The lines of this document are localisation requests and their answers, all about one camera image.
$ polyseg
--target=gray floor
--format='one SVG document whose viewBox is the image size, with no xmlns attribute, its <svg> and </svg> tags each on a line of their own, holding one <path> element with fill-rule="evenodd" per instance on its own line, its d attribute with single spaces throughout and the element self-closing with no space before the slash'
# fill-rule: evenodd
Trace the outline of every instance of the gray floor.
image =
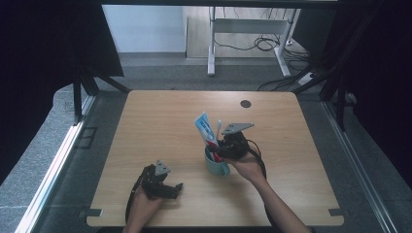
<svg viewBox="0 0 412 233">
<path fill-rule="evenodd" d="M 204 59 L 185 59 L 179 54 L 122 54 L 120 59 L 125 78 L 115 80 L 132 89 L 253 91 L 262 83 L 281 78 L 279 66 L 273 59 L 221 59 L 217 61 L 214 78 L 207 76 Z M 127 95 L 97 81 L 101 92 L 88 116 L 84 137 L 78 140 L 77 147 L 70 153 L 34 232 L 91 233 L 99 230 L 87 226 L 85 212 L 91 204 Z M 383 232 L 319 101 L 317 93 L 321 87 L 315 86 L 303 92 L 298 99 L 345 223 L 339 227 L 315 228 L 319 233 Z M 15 231 L 72 124 L 72 98 L 71 86 L 55 94 L 54 107 L 48 119 L 19 165 L 0 187 L 2 232 Z M 345 124 L 346 133 L 398 232 L 412 232 L 411 189 L 364 132 L 351 107 L 346 108 Z M 94 137 L 88 137 L 92 132 L 95 132 Z"/>
</svg>

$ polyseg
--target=desk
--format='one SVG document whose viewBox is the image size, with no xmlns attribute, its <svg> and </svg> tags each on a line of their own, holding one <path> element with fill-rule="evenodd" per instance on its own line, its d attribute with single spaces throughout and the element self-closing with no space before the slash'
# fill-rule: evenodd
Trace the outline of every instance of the desk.
<svg viewBox="0 0 412 233">
<path fill-rule="evenodd" d="M 252 106 L 243 108 L 248 100 Z M 296 97 L 288 92 L 131 91 L 124 106 L 89 216 L 91 226 L 123 226 L 130 189 L 145 166 L 161 159 L 172 171 L 165 184 L 184 183 L 149 226 L 265 226 L 262 201 L 234 168 L 221 178 L 206 168 L 194 119 L 211 125 L 253 122 L 244 135 L 258 144 L 271 186 L 307 225 L 340 225 L 339 209 Z"/>
</svg>

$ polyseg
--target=pen cup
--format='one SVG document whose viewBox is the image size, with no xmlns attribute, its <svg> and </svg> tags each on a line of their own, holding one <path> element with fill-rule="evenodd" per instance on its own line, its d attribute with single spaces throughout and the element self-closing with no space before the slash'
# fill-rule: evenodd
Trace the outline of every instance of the pen cup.
<svg viewBox="0 0 412 233">
<path fill-rule="evenodd" d="M 206 166 L 209 170 L 210 173 L 218 176 L 228 176 L 230 174 L 230 168 L 227 165 L 226 162 L 220 162 L 217 163 L 212 160 L 212 153 L 205 148 L 205 161 L 206 161 Z"/>
</svg>

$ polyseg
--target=desk leg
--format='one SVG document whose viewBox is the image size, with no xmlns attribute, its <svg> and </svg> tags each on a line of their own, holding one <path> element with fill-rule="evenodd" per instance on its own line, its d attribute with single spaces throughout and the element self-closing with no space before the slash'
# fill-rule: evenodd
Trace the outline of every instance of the desk leg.
<svg viewBox="0 0 412 233">
<path fill-rule="evenodd" d="M 289 71 L 288 65 L 285 62 L 285 58 L 283 57 L 283 52 L 285 50 L 285 45 L 286 45 L 286 42 L 288 41 L 289 34 L 291 33 L 291 30 L 292 30 L 295 15 L 296 15 L 296 9 L 292 9 L 292 13 L 289 15 L 289 18 L 288 18 L 288 24 L 285 27 L 285 32 L 283 33 L 283 37 L 281 37 L 279 48 L 275 48 L 275 54 L 276 54 L 276 57 L 278 58 L 279 65 L 281 66 L 282 73 L 284 74 L 285 78 L 290 77 L 291 72 Z"/>
<path fill-rule="evenodd" d="M 212 9 L 210 14 L 210 45 L 209 45 L 209 54 L 207 60 L 207 75 L 215 76 L 215 11 L 216 7 L 209 8 L 209 12 Z"/>
</svg>

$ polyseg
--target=metal frame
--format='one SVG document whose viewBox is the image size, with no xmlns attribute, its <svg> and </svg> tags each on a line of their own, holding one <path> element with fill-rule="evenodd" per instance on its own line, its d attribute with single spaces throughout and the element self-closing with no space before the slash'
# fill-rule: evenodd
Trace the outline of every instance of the metal frame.
<svg viewBox="0 0 412 233">
<path fill-rule="evenodd" d="M 329 122 L 333 127 L 333 131 L 335 132 L 339 143 L 341 144 L 342 149 L 344 150 L 345 155 L 348 158 L 349 164 L 351 165 L 356 177 L 358 178 L 360 187 L 362 188 L 373 213 L 376 215 L 378 222 L 381 224 L 382 229 L 385 233 L 397 232 L 394 222 L 392 221 L 392 218 L 384 202 L 382 201 L 382 198 L 379 196 L 379 193 L 376 191 L 375 186 L 364 170 L 361 161 L 359 160 L 359 157 L 351 144 L 351 141 L 349 140 L 346 133 L 341 129 L 340 125 L 338 125 L 334 120 L 335 116 L 333 109 L 327 102 L 323 102 L 323 106 Z"/>
<path fill-rule="evenodd" d="M 281 37 L 279 48 L 275 48 L 275 54 L 285 78 L 291 76 L 288 65 L 283 57 L 285 45 L 293 26 L 296 9 L 292 9 L 288 20 L 279 19 L 236 19 L 216 18 L 216 7 L 211 7 L 210 13 L 210 44 L 207 63 L 207 74 L 215 75 L 215 34 L 216 33 L 244 33 L 244 34 L 277 34 Z"/>
<path fill-rule="evenodd" d="M 76 139 L 78 138 L 82 128 L 84 127 L 86 116 L 94 102 L 94 96 L 88 96 L 83 104 L 83 117 L 79 123 L 70 127 L 69 131 L 66 134 L 66 137 L 63 140 L 57 154 L 54 157 L 54 160 L 51 163 L 51 166 L 46 173 L 45 177 L 42 180 L 39 188 L 34 194 L 33 199 L 31 200 L 30 205 L 28 206 L 24 216 L 22 217 L 20 224 L 18 225 L 16 232 L 31 232 L 37 222 L 37 219 L 40 213 L 43 211 L 43 208 L 51 195 L 52 188 L 57 181 L 57 178 L 60 175 L 60 172 L 65 164 L 65 161 L 74 147 Z"/>
</svg>

